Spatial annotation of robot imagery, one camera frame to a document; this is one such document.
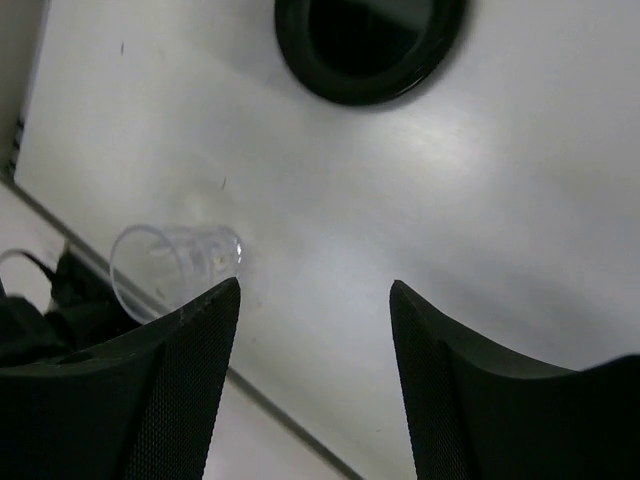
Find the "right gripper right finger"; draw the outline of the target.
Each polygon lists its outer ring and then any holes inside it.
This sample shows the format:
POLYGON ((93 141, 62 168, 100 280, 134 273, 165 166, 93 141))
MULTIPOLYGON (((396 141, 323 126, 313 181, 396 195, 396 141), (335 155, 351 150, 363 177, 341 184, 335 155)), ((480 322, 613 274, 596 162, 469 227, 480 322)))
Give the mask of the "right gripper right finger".
POLYGON ((635 479, 639 358, 584 370, 506 348, 402 281, 390 317, 420 479, 635 479))

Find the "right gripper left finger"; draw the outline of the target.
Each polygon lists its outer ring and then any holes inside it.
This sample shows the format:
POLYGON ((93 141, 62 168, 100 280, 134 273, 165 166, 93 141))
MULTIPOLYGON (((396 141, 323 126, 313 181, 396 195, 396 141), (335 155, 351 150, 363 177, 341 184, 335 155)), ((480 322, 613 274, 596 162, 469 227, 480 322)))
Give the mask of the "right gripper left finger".
POLYGON ((1 301, 5 479, 199 479, 236 334, 230 278, 163 318, 73 350, 27 300, 1 301))

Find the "clear plastic cup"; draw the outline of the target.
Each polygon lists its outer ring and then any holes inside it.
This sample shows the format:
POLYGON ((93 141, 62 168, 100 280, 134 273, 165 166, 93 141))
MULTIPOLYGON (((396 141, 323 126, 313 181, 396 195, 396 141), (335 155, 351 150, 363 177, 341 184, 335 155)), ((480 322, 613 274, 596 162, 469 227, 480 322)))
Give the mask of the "clear plastic cup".
POLYGON ((147 324, 237 276, 242 263, 241 240, 228 226, 134 224, 114 240, 109 277, 123 310, 147 324))

